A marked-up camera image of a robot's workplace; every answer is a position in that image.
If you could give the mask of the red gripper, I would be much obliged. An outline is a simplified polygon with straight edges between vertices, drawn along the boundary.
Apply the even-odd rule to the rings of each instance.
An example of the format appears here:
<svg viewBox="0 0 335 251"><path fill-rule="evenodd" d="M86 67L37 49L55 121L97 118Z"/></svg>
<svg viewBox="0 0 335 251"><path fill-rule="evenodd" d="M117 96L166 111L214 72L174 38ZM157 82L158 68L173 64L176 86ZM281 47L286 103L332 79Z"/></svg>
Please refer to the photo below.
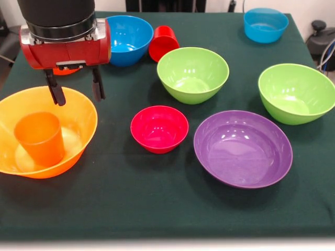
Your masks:
<svg viewBox="0 0 335 251"><path fill-rule="evenodd" d="M111 36L107 19L96 19L91 34L70 42L39 42L27 25L19 31L20 46L28 64L43 70L55 105L64 106L65 95L54 77L53 68L92 66L108 63L111 58ZM92 67L92 90L97 102L105 99L103 82L98 66Z"/></svg>

